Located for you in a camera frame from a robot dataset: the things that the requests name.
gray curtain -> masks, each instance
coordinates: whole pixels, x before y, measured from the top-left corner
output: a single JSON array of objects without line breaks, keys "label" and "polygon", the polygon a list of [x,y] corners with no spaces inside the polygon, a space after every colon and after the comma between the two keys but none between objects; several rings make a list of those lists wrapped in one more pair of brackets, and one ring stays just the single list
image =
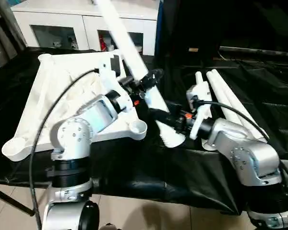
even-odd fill
[{"label": "gray curtain", "polygon": [[0,0],[0,67],[24,49],[19,31],[9,4]]}]

white tube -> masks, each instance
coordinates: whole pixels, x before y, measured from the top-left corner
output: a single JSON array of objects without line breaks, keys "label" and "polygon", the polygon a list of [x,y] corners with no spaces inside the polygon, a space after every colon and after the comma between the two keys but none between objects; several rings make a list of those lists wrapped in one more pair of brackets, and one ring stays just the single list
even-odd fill
[{"label": "white tube", "polygon": [[199,83],[203,82],[202,73],[200,71],[197,71],[195,73],[195,79],[196,79],[196,84],[199,84]]},{"label": "white tube", "polygon": [[[220,87],[220,85],[218,84],[217,79],[214,77],[213,72],[207,72],[206,73],[207,78],[210,82],[210,85],[213,89],[213,92],[216,95],[217,100],[220,103],[226,104],[228,106],[231,107],[231,104],[226,96],[226,94],[223,92],[222,87]],[[233,111],[226,109],[226,108],[222,108],[222,111],[226,117],[227,120],[232,121],[236,124],[242,125],[240,119],[238,118],[238,115],[236,113],[234,113]]]},{"label": "white tube", "polygon": [[[211,72],[214,74],[214,77],[217,78],[217,81],[219,82],[220,87],[223,89],[225,95],[227,96],[231,106],[237,109],[238,111],[240,111],[241,113],[243,113],[244,115],[246,115],[255,124],[257,124],[255,120],[252,118],[252,116],[249,114],[249,112],[246,110],[246,108],[243,106],[243,104],[240,102],[240,100],[237,98],[235,93],[231,90],[231,88],[224,81],[224,79],[219,74],[219,72],[216,69],[213,69]],[[241,121],[242,125],[252,132],[253,136],[256,139],[266,141],[263,135],[254,126],[252,126],[248,121],[243,119],[241,116],[238,116],[238,118]]]},{"label": "white tube", "polygon": [[[156,86],[146,92],[145,102],[147,103],[148,108],[161,109],[163,111],[169,112],[167,104],[165,104]],[[182,144],[186,139],[183,134],[176,133],[172,127],[167,126],[159,121],[156,121],[156,123],[160,129],[160,136],[166,147],[176,147]]]},{"label": "white tube", "polygon": [[109,27],[112,38],[115,44],[120,49],[129,70],[135,80],[141,80],[148,70],[143,63],[139,52],[136,50],[133,41],[131,40],[125,26],[123,25],[117,11],[110,0],[94,0],[102,16],[104,17],[107,26]]},{"label": "white tube", "polygon": [[[125,26],[121,22],[121,19],[119,18],[113,4],[110,0],[94,1],[97,3],[101,14],[110,29],[112,38],[120,49],[133,78],[137,81],[141,80],[147,75],[148,70],[143,63],[139,52],[136,50],[129,34],[127,33]],[[169,112],[168,107],[156,86],[146,92],[145,101],[148,108],[161,109]],[[166,147],[176,147],[184,142],[184,135],[176,133],[172,127],[169,127],[161,122],[156,121],[156,123],[160,129],[160,136]]]}]

white cabinet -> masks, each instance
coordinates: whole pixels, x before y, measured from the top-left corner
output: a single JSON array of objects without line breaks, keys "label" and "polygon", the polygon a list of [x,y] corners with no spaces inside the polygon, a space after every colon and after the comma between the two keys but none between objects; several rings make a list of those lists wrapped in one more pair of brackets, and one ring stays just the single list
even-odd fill
[{"label": "white cabinet", "polygon": [[[111,2],[139,52],[154,55],[159,0]],[[100,51],[101,44],[111,43],[116,48],[91,0],[27,0],[11,10],[28,46]]]},{"label": "white cabinet", "polygon": [[89,49],[81,15],[14,12],[28,46]]},{"label": "white cabinet", "polygon": [[[102,17],[84,16],[83,20],[90,49],[100,51],[100,36],[110,38],[108,25]],[[139,51],[142,47],[143,54],[154,55],[157,21],[123,18],[122,22]]]}]

black tablecloth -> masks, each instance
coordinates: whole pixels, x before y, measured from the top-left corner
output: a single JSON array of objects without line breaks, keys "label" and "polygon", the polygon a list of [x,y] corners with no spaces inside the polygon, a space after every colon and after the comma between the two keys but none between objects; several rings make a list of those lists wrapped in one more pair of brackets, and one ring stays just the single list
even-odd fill
[{"label": "black tablecloth", "polygon": [[[38,55],[67,54],[48,48],[27,48],[0,69],[0,183],[28,186],[28,158],[12,162],[1,153],[13,137],[36,72]],[[151,57],[143,57],[153,67]],[[288,159],[288,66],[222,61],[210,66],[176,66],[170,59],[160,64],[165,76],[159,88],[165,99],[187,108],[186,90],[195,84],[194,73],[217,68],[257,123],[266,130],[283,159]],[[148,124],[144,140],[121,138],[91,145],[94,193],[182,203],[239,214],[245,204],[236,174],[227,159],[206,152],[200,140],[187,139],[179,147],[164,147],[156,124],[144,103],[137,106],[139,117]],[[213,116],[221,115],[213,109]],[[51,151],[36,154],[36,186],[46,187],[46,169]]]}]

cabinet door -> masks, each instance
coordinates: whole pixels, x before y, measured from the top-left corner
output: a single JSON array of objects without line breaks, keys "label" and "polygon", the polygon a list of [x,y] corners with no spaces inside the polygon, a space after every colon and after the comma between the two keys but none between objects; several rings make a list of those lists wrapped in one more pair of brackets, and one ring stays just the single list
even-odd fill
[{"label": "cabinet door", "polygon": [[[103,42],[107,46],[110,42],[116,46],[108,32],[108,25],[102,17],[83,16],[83,19],[90,49],[100,51]],[[155,54],[157,21],[126,18],[121,20],[139,52],[153,56]]]},{"label": "cabinet door", "polygon": [[81,15],[13,13],[28,46],[89,49]]}]

